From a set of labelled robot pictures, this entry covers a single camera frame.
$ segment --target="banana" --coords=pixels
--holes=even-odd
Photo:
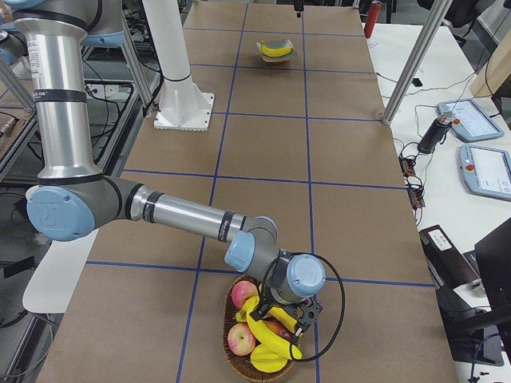
[[[259,297],[250,297],[248,300],[252,300],[255,305],[259,303]],[[280,307],[272,307],[268,314],[264,316],[264,319],[273,317],[280,323],[284,325],[292,334],[295,333],[295,325],[296,325],[296,319],[294,319],[291,315],[289,315],[284,309]],[[243,305],[240,311],[236,313],[236,321],[238,323],[240,322],[246,322],[247,321],[247,305],[246,303]]]
[[[272,307],[268,312],[273,318],[282,323],[292,334],[295,333],[296,319],[280,307]]]
[[[279,48],[271,48],[266,45],[266,42],[261,42],[261,52],[263,55],[268,57],[282,57],[293,51],[293,48],[290,46],[280,46]]]
[[[257,307],[258,301],[259,297],[252,297],[249,298],[244,304],[244,307],[246,307],[245,311],[247,313],[247,324],[250,328],[250,331],[254,334],[259,342],[261,342],[271,351],[278,354],[280,357],[291,359],[291,355],[289,354],[290,343],[268,329],[264,324],[264,321],[256,322],[252,316],[250,316],[250,313]],[[295,359],[301,359],[303,356],[302,352],[295,345],[292,346],[292,352]]]
[[[287,359],[274,353],[261,343],[250,354],[250,362],[263,373],[276,373],[286,366]]]

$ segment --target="white pillar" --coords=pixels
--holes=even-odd
[[[193,83],[177,0],[143,0],[165,77],[154,127],[208,130],[215,96]]]

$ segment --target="apple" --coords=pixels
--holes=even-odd
[[[291,341],[293,335],[282,323],[276,321],[264,321],[264,324],[268,329],[279,335],[281,338],[284,338],[289,342]]]
[[[256,347],[256,337],[248,328],[247,323],[237,323],[230,330],[227,336],[229,349],[236,355],[242,357],[249,355]]]
[[[249,281],[240,281],[234,285],[231,292],[232,303],[238,309],[243,307],[243,304],[250,297],[257,295],[257,287],[255,284]]]

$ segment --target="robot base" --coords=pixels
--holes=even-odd
[[[169,87],[163,89],[160,110],[154,120],[156,129],[180,129],[200,132],[208,130],[215,95],[213,93],[202,93],[194,83],[190,85],[184,89],[176,89],[176,85],[173,89]]]

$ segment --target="fruit basket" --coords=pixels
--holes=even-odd
[[[275,373],[263,373],[256,369],[252,363],[250,362],[250,355],[240,357],[235,355],[228,344],[228,333],[229,330],[237,323],[235,315],[238,309],[234,306],[231,298],[232,288],[235,284],[240,281],[249,281],[254,283],[256,286],[259,285],[259,281],[248,276],[241,275],[236,279],[229,288],[229,292],[227,297],[225,298],[225,307],[224,307],[224,332],[223,332],[223,346],[224,346],[224,354],[227,358],[231,367],[247,381],[251,381],[253,383],[270,383],[277,382],[282,379],[289,371],[291,367],[294,365],[293,361],[288,361],[287,364],[280,370]]]

